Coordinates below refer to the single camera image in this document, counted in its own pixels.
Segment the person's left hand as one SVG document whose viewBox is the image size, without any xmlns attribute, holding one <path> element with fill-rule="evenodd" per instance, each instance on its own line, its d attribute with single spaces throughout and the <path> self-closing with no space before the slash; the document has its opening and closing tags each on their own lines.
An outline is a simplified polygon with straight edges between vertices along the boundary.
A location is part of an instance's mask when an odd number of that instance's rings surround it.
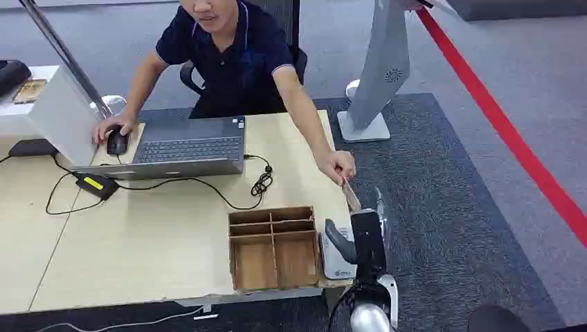
<svg viewBox="0 0 587 332">
<path fill-rule="evenodd" d="M 339 187 L 356 176 L 353 155 L 348 151 L 327 151 L 315 157 L 319 170 Z"/>
</svg>

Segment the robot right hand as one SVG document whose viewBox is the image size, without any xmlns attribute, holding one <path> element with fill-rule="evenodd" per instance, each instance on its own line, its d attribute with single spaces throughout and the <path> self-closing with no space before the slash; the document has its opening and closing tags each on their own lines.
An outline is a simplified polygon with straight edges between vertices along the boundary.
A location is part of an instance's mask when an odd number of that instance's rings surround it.
<svg viewBox="0 0 587 332">
<path fill-rule="evenodd" d="M 325 276 L 368 282 L 386 272 L 386 205 L 379 190 L 375 209 L 363 207 L 348 184 L 343 186 L 343 193 L 350 208 L 350 226 L 338 228 L 333 220 L 325 219 L 320 234 Z"/>
</svg>

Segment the person's right hand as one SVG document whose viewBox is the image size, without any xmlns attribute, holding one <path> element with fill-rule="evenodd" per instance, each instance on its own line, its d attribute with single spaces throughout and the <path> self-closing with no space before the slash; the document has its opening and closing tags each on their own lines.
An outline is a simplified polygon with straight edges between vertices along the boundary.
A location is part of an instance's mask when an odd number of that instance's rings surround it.
<svg viewBox="0 0 587 332">
<path fill-rule="evenodd" d="M 97 124 L 92 133 L 93 142 L 96 144 L 103 144 L 106 140 L 106 133 L 113 130 L 114 127 L 120 127 L 120 134 L 123 136 L 132 132 L 136 124 L 136 116 L 122 113 L 118 116 L 112 116 L 102 120 Z"/>
</svg>

